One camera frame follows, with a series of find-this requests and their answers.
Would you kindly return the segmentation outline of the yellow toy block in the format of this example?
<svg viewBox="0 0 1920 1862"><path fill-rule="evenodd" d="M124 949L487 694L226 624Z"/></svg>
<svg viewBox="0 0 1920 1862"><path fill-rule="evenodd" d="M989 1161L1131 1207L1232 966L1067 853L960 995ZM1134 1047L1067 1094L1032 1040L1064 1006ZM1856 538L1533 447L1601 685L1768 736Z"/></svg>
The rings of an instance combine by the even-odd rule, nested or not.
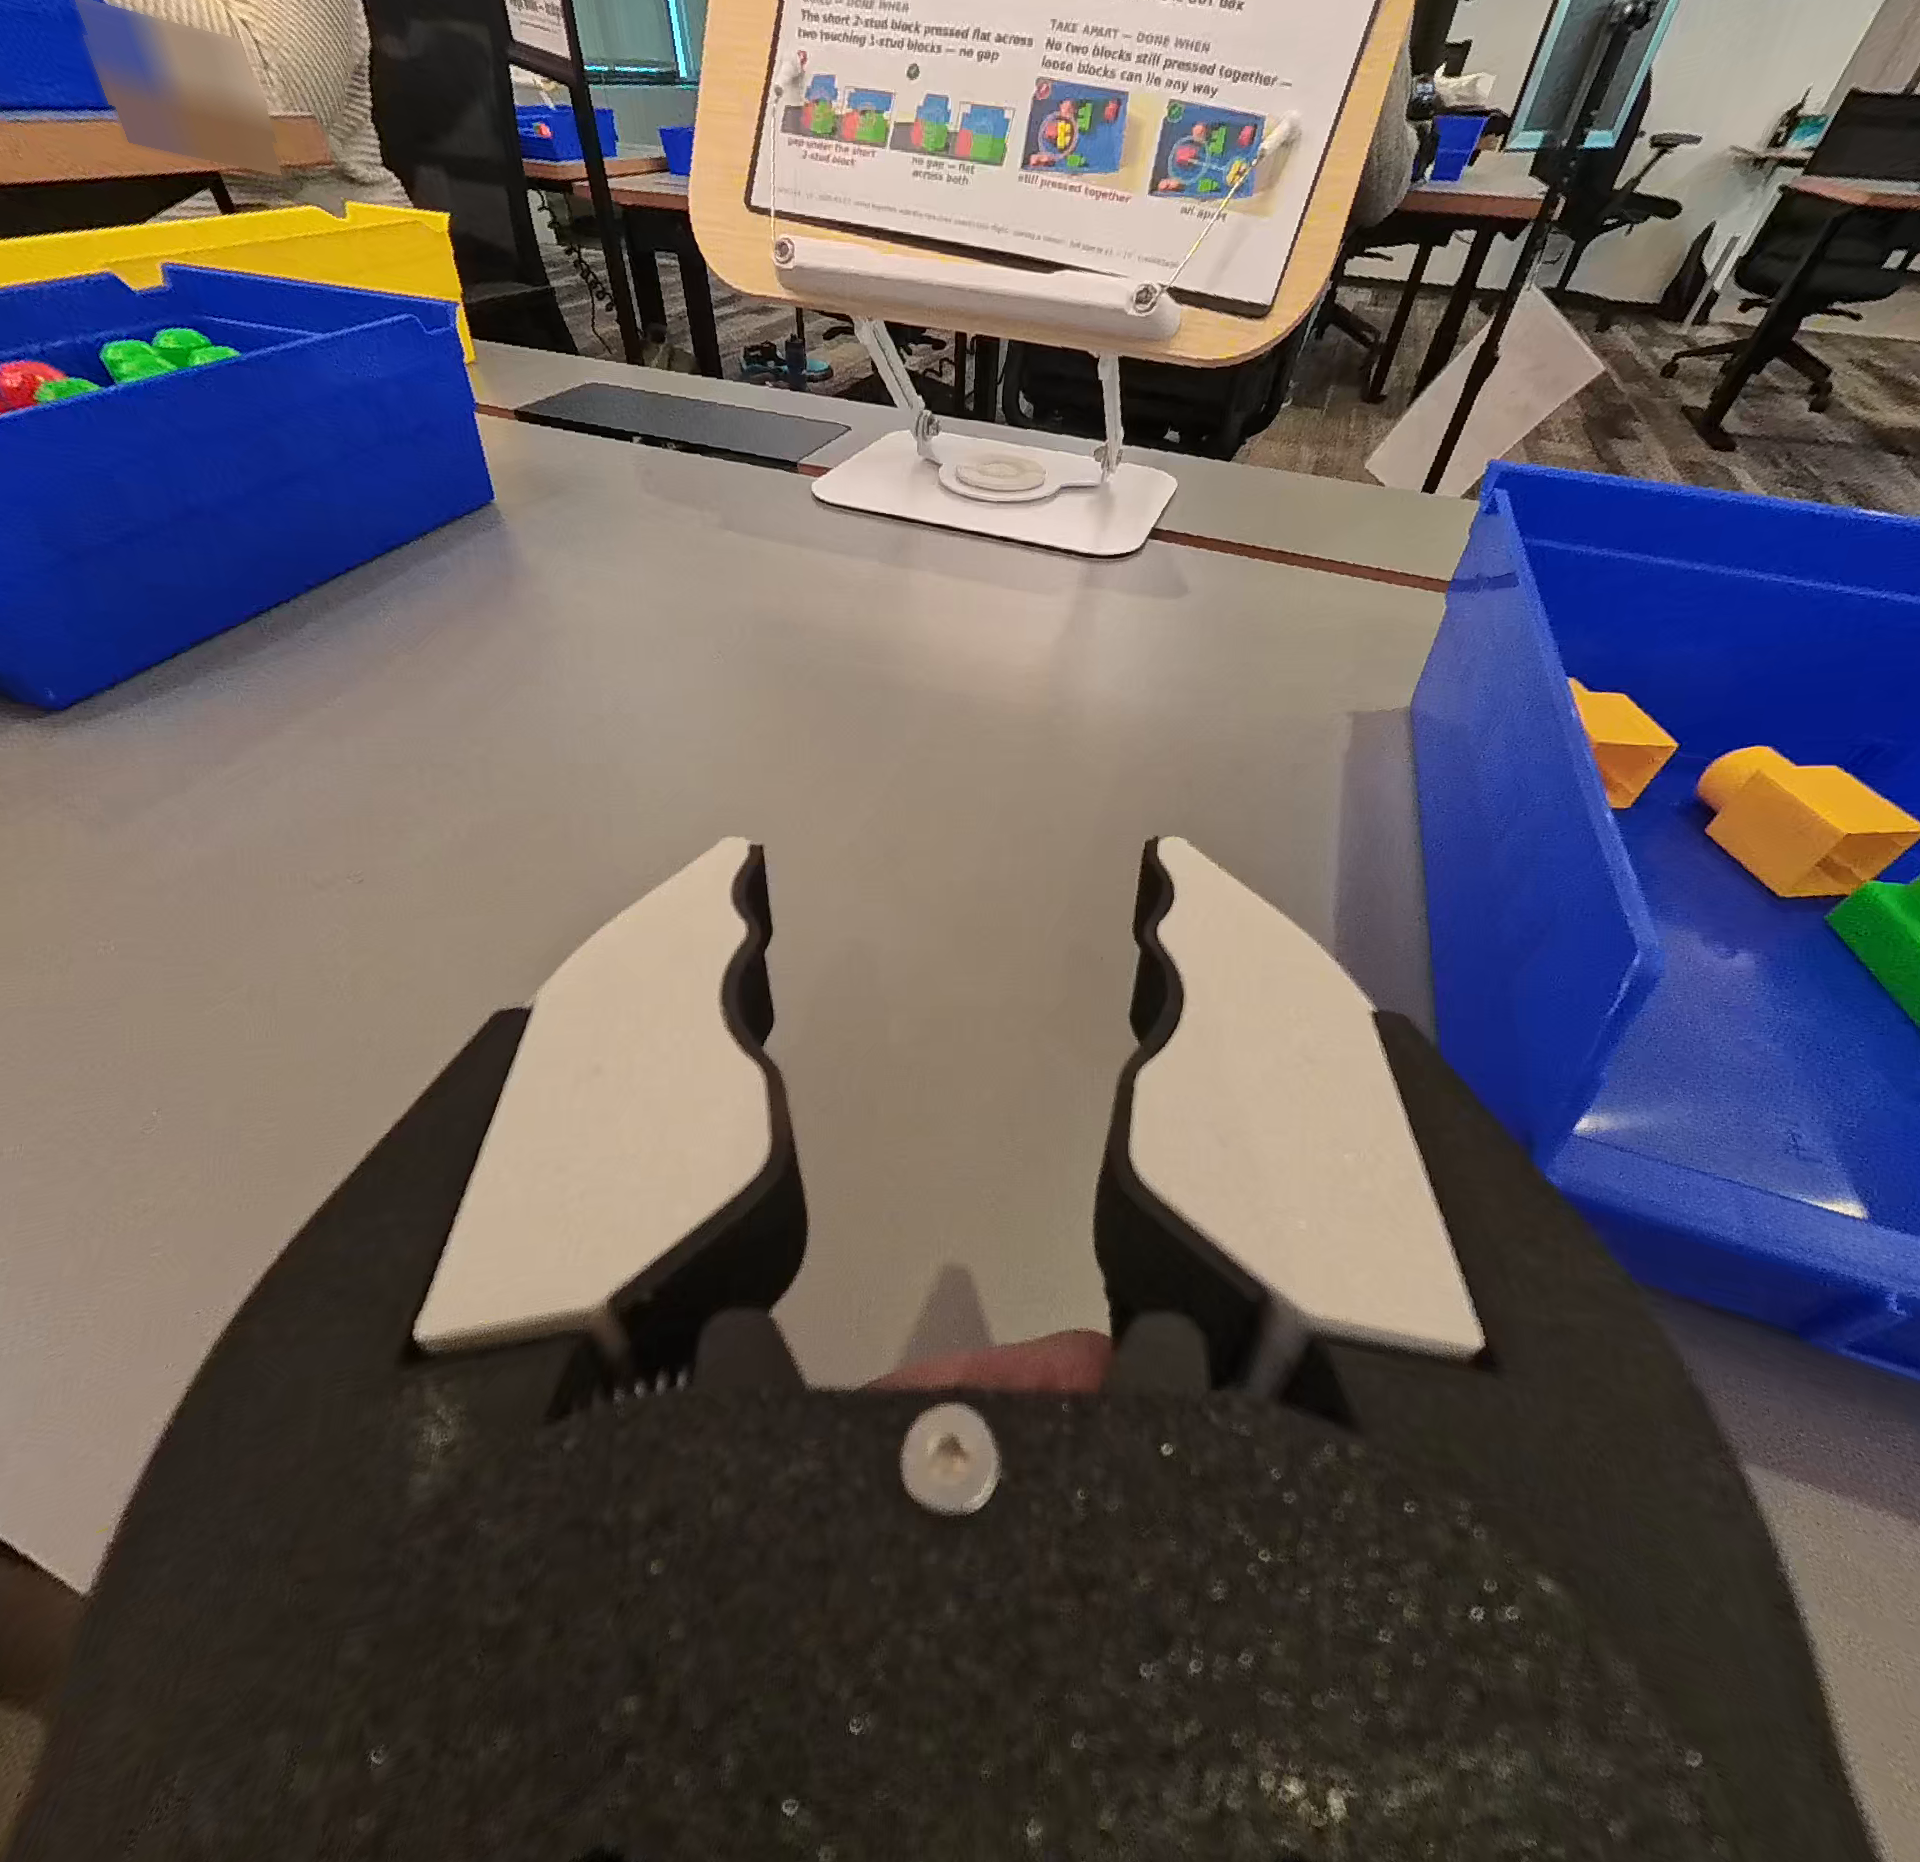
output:
<svg viewBox="0 0 1920 1862"><path fill-rule="evenodd" d="M1919 819L1836 765L1768 744L1731 750L1698 778L1708 837L1784 897L1847 897L1919 843Z"/></svg>
<svg viewBox="0 0 1920 1862"><path fill-rule="evenodd" d="M1607 804L1626 811L1671 765L1679 741L1626 692L1591 689L1574 677L1566 685L1593 750Z"/></svg>

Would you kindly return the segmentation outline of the wooden clipboard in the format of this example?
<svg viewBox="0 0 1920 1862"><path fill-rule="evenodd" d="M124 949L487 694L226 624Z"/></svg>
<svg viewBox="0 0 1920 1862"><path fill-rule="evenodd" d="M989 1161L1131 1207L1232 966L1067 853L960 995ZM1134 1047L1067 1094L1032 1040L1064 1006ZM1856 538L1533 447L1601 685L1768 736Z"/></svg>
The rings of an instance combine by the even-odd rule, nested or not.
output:
<svg viewBox="0 0 1920 1862"><path fill-rule="evenodd" d="M1333 281L1364 189L1390 90L1403 71L1419 0L1379 0L1354 36L1356 68L1333 121L1329 146L1306 197L1306 218L1275 297L1250 314L1202 308L1176 290L1181 322L1167 336L1127 333L1109 352L1176 366L1238 366L1290 339ZM892 240L866 223L814 225L839 276L801 287L782 281L776 217L752 206L769 84L776 71L782 0L709 0L704 80L689 184L693 234L709 266L742 294L939 330L1095 352L1102 339L1064 304L1019 309L989 273L996 250L970 238Z"/></svg>

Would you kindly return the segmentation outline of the green double toy block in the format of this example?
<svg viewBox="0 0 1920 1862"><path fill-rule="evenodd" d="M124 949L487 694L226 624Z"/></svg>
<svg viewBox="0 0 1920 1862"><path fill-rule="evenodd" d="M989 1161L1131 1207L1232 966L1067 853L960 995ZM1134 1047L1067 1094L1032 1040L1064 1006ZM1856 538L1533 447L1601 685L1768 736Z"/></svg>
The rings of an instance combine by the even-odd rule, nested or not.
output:
<svg viewBox="0 0 1920 1862"><path fill-rule="evenodd" d="M1827 926L1919 1025L1919 877L1872 877L1836 903Z"/></svg>

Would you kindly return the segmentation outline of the blue plastic bin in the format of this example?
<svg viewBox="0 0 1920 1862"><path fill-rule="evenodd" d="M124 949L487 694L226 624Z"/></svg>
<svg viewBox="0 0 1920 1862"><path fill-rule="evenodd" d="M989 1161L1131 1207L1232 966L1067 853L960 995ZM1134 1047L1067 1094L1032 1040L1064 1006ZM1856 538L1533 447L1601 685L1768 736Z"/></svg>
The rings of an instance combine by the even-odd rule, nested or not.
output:
<svg viewBox="0 0 1920 1862"><path fill-rule="evenodd" d="M2 0L2 112L108 110L87 51L81 0Z"/></svg>
<svg viewBox="0 0 1920 1862"><path fill-rule="evenodd" d="M63 709L491 503L453 304L202 266L2 292L5 356L243 350L5 415L2 687Z"/></svg>
<svg viewBox="0 0 1920 1862"><path fill-rule="evenodd" d="M1919 1033L1710 837L1742 744L1919 793L1912 514L1495 464L1411 698L1439 1045L1628 1273L1919 1372ZM1679 741L1607 804L1569 692Z"/></svg>

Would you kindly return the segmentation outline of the black office chair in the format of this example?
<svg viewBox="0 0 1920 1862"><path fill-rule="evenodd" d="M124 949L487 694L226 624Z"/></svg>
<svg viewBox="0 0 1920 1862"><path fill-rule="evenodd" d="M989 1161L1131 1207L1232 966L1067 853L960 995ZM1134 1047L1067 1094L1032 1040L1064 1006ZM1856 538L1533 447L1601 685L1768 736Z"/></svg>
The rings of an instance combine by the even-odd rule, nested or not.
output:
<svg viewBox="0 0 1920 1862"><path fill-rule="evenodd" d="M1854 318L1903 287L1907 271L1898 259L1916 251L1916 207L1916 90L1850 90L1733 270L1739 309L1757 314L1757 324L1664 362L1661 376L1671 380L1683 362L1726 359L1708 403L1685 410L1710 449L1734 449L1726 418L1749 382L1773 365L1794 370L1810 387L1810 409L1827 410L1834 371L1798 332L1819 315Z"/></svg>
<svg viewBox="0 0 1920 1862"><path fill-rule="evenodd" d="M471 339L576 353L516 132L503 0L363 0L372 115L416 207L450 221Z"/></svg>

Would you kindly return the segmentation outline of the white folded sign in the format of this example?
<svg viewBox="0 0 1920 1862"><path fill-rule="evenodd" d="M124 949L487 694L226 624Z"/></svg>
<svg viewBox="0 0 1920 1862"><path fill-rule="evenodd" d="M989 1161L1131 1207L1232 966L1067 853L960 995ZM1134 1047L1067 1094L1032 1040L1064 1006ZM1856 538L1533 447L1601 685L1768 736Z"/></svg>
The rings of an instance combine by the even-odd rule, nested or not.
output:
<svg viewBox="0 0 1920 1862"><path fill-rule="evenodd" d="M1480 356L1482 336L1465 340L1442 373L1419 394L1365 462L1365 472L1388 487L1419 491L1453 409ZM1521 292L1503 332L1493 373L1482 385L1453 444L1439 498L1463 499L1490 464L1510 458L1528 433L1607 376L1595 343L1535 286Z"/></svg>

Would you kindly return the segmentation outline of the white document stand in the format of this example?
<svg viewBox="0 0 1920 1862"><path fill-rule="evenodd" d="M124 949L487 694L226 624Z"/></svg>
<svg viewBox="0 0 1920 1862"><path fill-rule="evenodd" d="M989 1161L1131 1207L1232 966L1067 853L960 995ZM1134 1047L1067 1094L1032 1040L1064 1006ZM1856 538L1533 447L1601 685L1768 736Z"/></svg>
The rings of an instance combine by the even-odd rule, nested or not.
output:
<svg viewBox="0 0 1920 1862"><path fill-rule="evenodd" d="M902 424L816 477L818 501L889 519L1081 558L1139 553L1177 477L1127 458L1123 347L1176 339L1181 308L1163 282L1084 270L906 257L807 234L773 238L792 301L852 314ZM911 382L889 320L957 315L996 336L1059 332L1095 359L1102 441L1095 451L1016 447L948 424Z"/></svg>

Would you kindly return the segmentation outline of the black inset table panel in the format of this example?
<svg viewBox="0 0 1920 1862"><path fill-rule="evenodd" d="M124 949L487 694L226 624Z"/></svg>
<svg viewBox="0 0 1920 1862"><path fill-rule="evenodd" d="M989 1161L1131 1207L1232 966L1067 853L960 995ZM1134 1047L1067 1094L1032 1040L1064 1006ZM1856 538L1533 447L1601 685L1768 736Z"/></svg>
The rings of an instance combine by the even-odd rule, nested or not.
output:
<svg viewBox="0 0 1920 1862"><path fill-rule="evenodd" d="M592 382L519 404L516 420L603 440L697 458L720 458L774 471L798 471L848 428L828 420L751 409L709 397Z"/></svg>

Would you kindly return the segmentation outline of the wooden shelf board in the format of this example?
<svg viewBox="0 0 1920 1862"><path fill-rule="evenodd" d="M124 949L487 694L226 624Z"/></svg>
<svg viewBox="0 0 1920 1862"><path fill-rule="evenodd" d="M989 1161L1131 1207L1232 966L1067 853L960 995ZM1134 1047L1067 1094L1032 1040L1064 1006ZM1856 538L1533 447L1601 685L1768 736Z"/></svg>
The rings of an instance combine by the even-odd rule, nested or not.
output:
<svg viewBox="0 0 1920 1862"><path fill-rule="evenodd" d="M113 112L2 115L2 186L104 184L175 174L309 174L334 164L324 126L312 117L273 117L273 156L243 167L240 158L136 143Z"/></svg>

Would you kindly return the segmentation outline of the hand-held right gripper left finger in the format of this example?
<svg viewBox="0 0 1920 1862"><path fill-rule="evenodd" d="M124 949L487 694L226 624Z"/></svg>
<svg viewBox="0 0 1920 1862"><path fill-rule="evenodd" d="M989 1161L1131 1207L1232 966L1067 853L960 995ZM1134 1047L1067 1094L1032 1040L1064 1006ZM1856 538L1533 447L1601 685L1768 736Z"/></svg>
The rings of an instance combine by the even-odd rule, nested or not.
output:
<svg viewBox="0 0 1920 1862"><path fill-rule="evenodd" d="M770 1311L807 1219L764 848L727 835L541 987L416 1317L426 1355L582 1338L693 1360Z"/></svg>

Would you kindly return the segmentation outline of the printed instruction sheet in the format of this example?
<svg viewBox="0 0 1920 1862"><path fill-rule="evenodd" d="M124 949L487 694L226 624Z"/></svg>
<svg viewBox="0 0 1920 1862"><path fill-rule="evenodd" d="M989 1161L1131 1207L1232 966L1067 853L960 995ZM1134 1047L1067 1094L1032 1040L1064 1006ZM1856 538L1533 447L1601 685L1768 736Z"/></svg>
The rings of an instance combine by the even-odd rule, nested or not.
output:
<svg viewBox="0 0 1920 1862"><path fill-rule="evenodd" d="M1382 0L782 0L751 204L1275 302Z"/></svg>

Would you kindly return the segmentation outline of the yellow plastic bin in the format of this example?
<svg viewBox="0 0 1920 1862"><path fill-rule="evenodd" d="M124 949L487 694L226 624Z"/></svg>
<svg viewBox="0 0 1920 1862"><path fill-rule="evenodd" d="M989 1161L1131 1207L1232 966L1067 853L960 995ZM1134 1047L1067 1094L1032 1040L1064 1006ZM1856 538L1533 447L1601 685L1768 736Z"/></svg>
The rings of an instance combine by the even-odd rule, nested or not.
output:
<svg viewBox="0 0 1920 1862"><path fill-rule="evenodd" d="M334 214L322 206L167 217L142 223L2 240L2 286L115 273L137 290L157 287L165 266L202 266L453 304L466 359L477 360L462 282L440 209L401 209L352 200Z"/></svg>

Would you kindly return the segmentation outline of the pile of colourful toy blocks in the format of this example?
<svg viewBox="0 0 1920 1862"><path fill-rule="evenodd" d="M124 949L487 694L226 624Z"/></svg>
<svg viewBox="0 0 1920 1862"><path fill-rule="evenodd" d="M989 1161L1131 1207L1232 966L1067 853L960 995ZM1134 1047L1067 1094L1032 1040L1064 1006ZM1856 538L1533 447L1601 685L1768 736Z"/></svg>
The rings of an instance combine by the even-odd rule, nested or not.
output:
<svg viewBox="0 0 1920 1862"><path fill-rule="evenodd" d="M2 410L51 407L192 366L220 366L240 360L242 353L242 347L218 340L203 330L168 324L148 336L66 343L53 356L5 356Z"/></svg>

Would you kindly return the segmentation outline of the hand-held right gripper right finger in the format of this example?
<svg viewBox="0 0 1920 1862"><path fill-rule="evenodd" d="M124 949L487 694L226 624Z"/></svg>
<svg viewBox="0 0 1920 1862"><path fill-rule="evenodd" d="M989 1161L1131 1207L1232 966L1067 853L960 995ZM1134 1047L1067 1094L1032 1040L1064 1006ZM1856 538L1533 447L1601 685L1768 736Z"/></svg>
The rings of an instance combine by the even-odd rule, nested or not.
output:
<svg viewBox="0 0 1920 1862"><path fill-rule="evenodd" d="M1374 999L1180 835L1145 845L1134 928L1135 1050L1095 1184L1116 1340L1170 1316L1208 1360L1479 1357Z"/></svg>

